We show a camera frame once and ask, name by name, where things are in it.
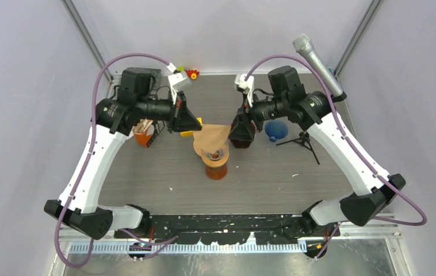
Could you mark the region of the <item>clear glass dripper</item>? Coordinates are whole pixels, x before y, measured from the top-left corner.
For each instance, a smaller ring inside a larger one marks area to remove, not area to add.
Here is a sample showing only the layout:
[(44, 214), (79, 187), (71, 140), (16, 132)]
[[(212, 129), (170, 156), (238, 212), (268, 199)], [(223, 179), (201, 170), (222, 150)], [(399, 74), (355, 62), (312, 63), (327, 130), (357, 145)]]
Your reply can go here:
[(201, 157), (204, 158), (205, 160), (210, 160), (215, 162), (219, 160), (228, 159), (228, 156), (229, 156), (228, 143), (224, 143), (215, 151), (201, 149)]

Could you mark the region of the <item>coffee filter box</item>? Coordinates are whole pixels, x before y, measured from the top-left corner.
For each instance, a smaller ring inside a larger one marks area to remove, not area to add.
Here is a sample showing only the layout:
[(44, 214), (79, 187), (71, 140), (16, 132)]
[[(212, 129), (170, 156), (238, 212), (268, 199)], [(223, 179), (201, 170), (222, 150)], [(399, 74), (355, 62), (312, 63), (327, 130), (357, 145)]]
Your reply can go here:
[(165, 126), (164, 121), (142, 119), (132, 128), (132, 133), (138, 145), (149, 148)]

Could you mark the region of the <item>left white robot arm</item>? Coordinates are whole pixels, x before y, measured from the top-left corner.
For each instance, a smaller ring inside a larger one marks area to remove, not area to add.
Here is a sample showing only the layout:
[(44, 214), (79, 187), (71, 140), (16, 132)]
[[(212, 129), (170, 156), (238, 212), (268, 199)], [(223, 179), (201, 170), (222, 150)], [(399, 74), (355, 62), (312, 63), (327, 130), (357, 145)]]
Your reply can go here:
[(48, 215), (95, 240), (119, 229), (128, 229), (137, 238), (149, 234), (149, 211), (134, 204), (102, 206), (98, 199), (116, 154), (141, 120), (166, 122), (169, 132), (201, 130), (183, 92), (190, 84), (187, 73), (175, 71), (168, 82), (169, 96), (157, 99), (151, 95), (159, 84), (157, 70), (130, 67), (123, 71), (114, 88), (116, 96), (96, 104), (95, 126), (90, 128), (85, 153), (59, 198), (45, 203)]

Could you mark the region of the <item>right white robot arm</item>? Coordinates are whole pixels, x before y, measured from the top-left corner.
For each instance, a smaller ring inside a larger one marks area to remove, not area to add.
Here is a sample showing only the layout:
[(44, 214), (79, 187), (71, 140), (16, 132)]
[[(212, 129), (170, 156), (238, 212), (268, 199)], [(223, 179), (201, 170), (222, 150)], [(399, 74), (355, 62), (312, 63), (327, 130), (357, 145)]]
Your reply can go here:
[(268, 73), (272, 97), (258, 99), (254, 94), (254, 78), (237, 75), (235, 88), (243, 93), (229, 135), (233, 144), (251, 143), (265, 121), (287, 117), (304, 133), (314, 138), (330, 154), (347, 177), (352, 194), (334, 201), (319, 201), (302, 215), (303, 230), (317, 236), (327, 224), (350, 221), (364, 226), (392, 202), (406, 180), (400, 174), (390, 174), (366, 153), (354, 138), (338, 112), (330, 106), (321, 91), (306, 93), (295, 68), (282, 66)]

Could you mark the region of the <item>wooden ring holder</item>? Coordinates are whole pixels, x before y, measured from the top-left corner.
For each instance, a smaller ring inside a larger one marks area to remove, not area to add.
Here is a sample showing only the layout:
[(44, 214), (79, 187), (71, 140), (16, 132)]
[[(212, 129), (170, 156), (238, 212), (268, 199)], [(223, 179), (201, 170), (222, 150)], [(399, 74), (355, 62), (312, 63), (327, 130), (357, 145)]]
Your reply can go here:
[(205, 160), (204, 158), (201, 157), (202, 161), (204, 162), (204, 164), (206, 166), (210, 166), (210, 167), (220, 167), (224, 164), (226, 164), (229, 160), (229, 156), (228, 159), (224, 159), (224, 160), (219, 160), (219, 161), (210, 161), (210, 160)]

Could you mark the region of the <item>amber glass carafe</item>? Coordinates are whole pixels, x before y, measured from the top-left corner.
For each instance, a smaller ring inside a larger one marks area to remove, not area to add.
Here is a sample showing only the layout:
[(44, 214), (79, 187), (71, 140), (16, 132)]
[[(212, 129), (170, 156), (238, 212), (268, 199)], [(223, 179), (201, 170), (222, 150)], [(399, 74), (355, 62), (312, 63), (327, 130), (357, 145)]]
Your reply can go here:
[(220, 166), (220, 167), (205, 167), (205, 174), (206, 176), (211, 180), (221, 180), (223, 179), (228, 172), (228, 167), (226, 164)]

